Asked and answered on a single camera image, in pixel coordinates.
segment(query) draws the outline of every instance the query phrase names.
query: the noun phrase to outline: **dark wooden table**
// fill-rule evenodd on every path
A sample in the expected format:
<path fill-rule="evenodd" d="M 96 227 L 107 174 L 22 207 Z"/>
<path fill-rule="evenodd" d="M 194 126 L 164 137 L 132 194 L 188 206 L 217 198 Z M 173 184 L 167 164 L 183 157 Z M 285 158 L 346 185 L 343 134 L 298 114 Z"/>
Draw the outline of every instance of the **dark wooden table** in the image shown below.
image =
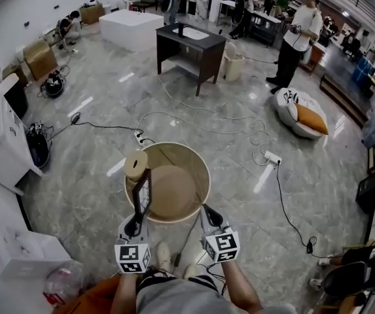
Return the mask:
<path fill-rule="evenodd" d="M 157 69 L 160 75 L 161 63 L 169 60 L 198 76 L 197 97 L 200 93 L 200 86 L 207 79 L 213 77 L 213 83 L 216 84 L 226 39 L 197 27 L 190 25 L 185 25 L 185 27 L 196 29 L 209 36 L 200 40 L 186 36 L 179 37 L 179 24 L 158 28 L 156 30 Z"/>

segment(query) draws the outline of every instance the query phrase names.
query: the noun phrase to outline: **orange cushion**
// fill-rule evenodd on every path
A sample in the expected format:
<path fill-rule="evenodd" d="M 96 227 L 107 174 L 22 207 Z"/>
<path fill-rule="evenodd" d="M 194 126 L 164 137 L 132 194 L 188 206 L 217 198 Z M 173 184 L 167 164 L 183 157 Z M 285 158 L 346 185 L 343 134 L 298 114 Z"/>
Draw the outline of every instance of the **orange cushion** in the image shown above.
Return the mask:
<path fill-rule="evenodd" d="M 323 119 L 314 111 L 311 111 L 309 108 L 306 108 L 298 103 L 295 103 L 296 109 L 298 110 L 298 122 L 304 124 L 307 127 L 310 127 L 324 135 L 328 135 L 329 131 L 325 125 Z"/>

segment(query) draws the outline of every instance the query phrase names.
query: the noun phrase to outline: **paper roll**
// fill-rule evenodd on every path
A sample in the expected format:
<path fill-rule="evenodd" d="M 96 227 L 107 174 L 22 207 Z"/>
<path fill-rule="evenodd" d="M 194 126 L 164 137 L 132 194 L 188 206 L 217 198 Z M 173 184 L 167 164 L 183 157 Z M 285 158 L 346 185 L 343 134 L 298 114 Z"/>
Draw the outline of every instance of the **paper roll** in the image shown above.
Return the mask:
<path fill-rule="evenodd" d="M 148 168 L 148 155 L 144 151 L 131 153 L 124 162 L 123 171 L 125 176 L 132 182 L 137 182 Z"/>

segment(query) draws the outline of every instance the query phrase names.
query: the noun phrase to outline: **black bag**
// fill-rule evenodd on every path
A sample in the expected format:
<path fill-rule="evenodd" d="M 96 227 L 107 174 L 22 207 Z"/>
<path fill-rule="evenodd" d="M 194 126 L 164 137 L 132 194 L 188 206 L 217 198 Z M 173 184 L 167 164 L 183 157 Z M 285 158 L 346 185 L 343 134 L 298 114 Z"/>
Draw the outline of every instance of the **black bag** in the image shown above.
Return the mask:
<path fill-rule="evenodd" d="M 244 9 L 248 8 L 248 0 L 235 0 L 235 8 L 232 13 L 232 23 L 239 24 L 241 22 L 242 16 L 244 14 Z"/>

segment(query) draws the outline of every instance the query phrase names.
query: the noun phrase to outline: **shelf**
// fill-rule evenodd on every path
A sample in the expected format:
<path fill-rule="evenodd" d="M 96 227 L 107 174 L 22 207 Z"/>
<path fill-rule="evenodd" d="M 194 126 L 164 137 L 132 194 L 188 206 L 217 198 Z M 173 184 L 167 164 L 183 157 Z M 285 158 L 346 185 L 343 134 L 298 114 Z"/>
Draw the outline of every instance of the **shelf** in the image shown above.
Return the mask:
<path fill-rule="evenodd" d="M 200 74 L 200 67 L 199 65 L 195 64 L 193 61 L 183 57 L 182 55 L 176 55 L 168 58 L 170 62 L 174 63 L 175 65 L 181 67 L 184 70 L 192 73 L 193 75 L 199 76 Z"/>

